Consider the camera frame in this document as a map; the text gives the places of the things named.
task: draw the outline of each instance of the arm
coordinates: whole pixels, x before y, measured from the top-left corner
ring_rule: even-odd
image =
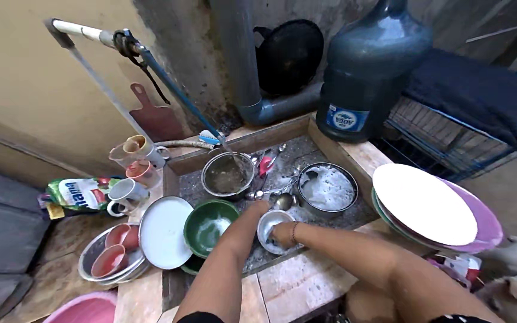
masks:
[[[294,244],[292,225],[279,224],[273,230],[272,235],[283,246]],[[447,314],[503,322],[444,272],[384,240],[304,223],[296,225],[294,234],[296,242],[317,250],[361,281],[385,291],[405,322],[427,323]]]
[[[238,322],[242,268],[259,219],[268,209],[268,202],[257,201],[226,229],[181,302],[173,322],[193,312],[215,314],[225,323]]]

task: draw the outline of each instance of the blue water jug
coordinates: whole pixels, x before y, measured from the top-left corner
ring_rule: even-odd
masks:
[[[432,48],[432,31],[407,0],[379,0],[330,41],[317,125],[326,136],[360,143],[380,135],[408,76]]]

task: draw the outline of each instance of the pink bucket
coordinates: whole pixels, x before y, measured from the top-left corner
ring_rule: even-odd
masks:
[[[112,323],[117,294],[97,291],[72,299],[53,312],[43,323]]]

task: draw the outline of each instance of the dish rack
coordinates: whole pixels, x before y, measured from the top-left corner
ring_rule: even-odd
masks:
[[[507,143],[406,97],[392,109],[382,138],[370,142],[395,163],[451,182],[476,178],[517,158]]]

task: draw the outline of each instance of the dark cloth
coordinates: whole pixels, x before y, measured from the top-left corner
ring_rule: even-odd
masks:
[[[216,315],[204,312],[189,314],[178,321],[178,323],[223,323]],[[489,323],[483,319],[462,315],[446,315],[433,319],[431,323]]]
[[[403,95],[517,150],[517,73],[432,49]]]
[[[194,312],[180,319],[177,323],[223,323],[215,314]]]
[[[433,319],[430,323],[490,323],[477,317],[462,315],[444,315],[437,319]]]

